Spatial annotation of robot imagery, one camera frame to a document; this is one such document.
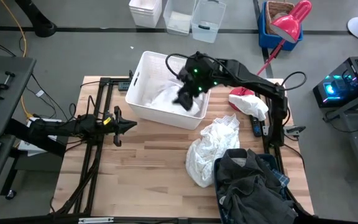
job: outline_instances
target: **gray floor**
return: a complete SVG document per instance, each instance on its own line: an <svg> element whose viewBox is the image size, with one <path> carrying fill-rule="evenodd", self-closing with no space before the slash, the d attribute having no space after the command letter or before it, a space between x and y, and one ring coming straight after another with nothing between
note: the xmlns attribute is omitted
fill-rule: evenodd
<svg viewBox="0 0 358 224"><path fill-rule="evenodd" d="M60 27L135 27L127 8L129 1L34 2ZM13 1L7 3L21 24L29 26L29 21ZM312 3L313 11L303 23L305 30L346 30L347 20L358 16L358 1L313 0ZM14 26L1 5L0 26ZM162 17L157 27L164 27ZM256 29L252 1L229 1L222 28ZM146 50L163 54L192 54L199 50L216 57L235 58L247 65L251 72L257 72L263 64L256 34L219 34L214 44L195 41L191 36L150 33L59 32L41 39L28 32L26 37L28 56L37 59L35 76L65 111L68 111L70 103L76 103L79 85L85 75L127 75L130 69L136 69L142 52ZM20 54L19 38L18 32L0 31L0 43L17 54ZM305 158L315 213L324 218L358 221L358 179L348 179L349 174L358 174L358 164L347 146L347 136L321 120L323 114L311 93L318 82L349 56L358 56L358 39L351 35L306 35L294 51L282 52L273 61L272 70L275 78L286 77L297 70L308 74L306 84L289 91L288 96L295 123L307 127L302 132L300 148ZM287 85L295 85L298 81L300 79L294 78ZM29 88L39 90L33 81L30 81ZM52 114L28 91L24 97L29 111ZM25 120L20 107L14 117ZM61 112L58 112L58 117L63 118ZM46 164L50 161L58 163L52 157L43 160ZM1 176L0 187L7 169ZM15 181L17 197L10 202L0 197L0 218L47 213L57 177L57 172L52 171L21 172Z"/></svg>

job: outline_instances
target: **blue bin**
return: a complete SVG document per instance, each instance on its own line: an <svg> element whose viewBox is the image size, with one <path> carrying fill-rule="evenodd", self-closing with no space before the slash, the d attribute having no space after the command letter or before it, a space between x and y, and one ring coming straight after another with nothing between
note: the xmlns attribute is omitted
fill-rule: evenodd
<svg viewBox="0 0 358 224"><path fill-rule="evenodd" d="M265 13L265 8L266 8L266 2L264 2L263 6L262 6L262 12L260 13L259 20L258 20L258 25L259 25L259 46L273 49L280 43L282 38L279 35L270 35L270 34L266 33L266 17L265 17L266 13ZM301 41L301 40L303 40L302 26L301 26L301 34L299 35L298 42ZM291 51L296 46L296 44L297 43L293 44L291 42L286 41L284 43L284 46L283 46L282 50Z"/></svg>

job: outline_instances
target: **blue led light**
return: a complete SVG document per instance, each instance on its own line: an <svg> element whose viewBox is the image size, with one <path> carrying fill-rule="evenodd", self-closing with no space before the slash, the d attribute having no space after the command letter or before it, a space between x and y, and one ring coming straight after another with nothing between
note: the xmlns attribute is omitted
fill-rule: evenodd
<svg viewBox="0 0 358 224"><path fill-rule="evenodd" d="M325 100L323 100L323 103L325 103L327 100L339 100L341 99L341 97L337 96L337 97L327 97Z"/></svg>
<svg viewBox="0 0 358 224"><path fill-rule="evenodd" d="M335 91L333 90L333 87L331 85L326 85L327 93L334 94Z"/></svg>

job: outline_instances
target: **chair wheel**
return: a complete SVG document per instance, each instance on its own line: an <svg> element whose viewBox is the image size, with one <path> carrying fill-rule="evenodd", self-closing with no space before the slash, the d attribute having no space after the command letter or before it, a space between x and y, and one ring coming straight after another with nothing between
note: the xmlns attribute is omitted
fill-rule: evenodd
<svg viewBox="0 0 358 224"><path fill-rule="evenodd" d="M5 196L6 200L12 200L14 199L14 197L16 196L16 191L14 190L9 190L9 193Z"/></svg>

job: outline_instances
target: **clear plastic container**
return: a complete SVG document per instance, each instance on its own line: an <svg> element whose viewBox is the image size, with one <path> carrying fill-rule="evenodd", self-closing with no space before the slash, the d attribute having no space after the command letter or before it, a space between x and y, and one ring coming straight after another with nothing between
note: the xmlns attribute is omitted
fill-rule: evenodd
<svg viewBox="0 0 358 224"><path fill-rule="evenodd" d="M191 20L193 38L208 43L215 42L221 26L226 4L216 0L200 0Z"/></svg>
<svg viewBox="0 0 358 224"><path fill-rule="evenodd" d="M188 35L196 0L168 0L163 17L167 32Z"/></svg>
<svg viewBox="0 0 358 224"><path fill-rule="evenodd" d="M160 19L162 12L162 2L161 0L157 0L156 8L154 12L145 12L139 10L132 10L131 14L134 18L135 24L138 26L144 26L149 28L155 28L158 20Z"/></svg>

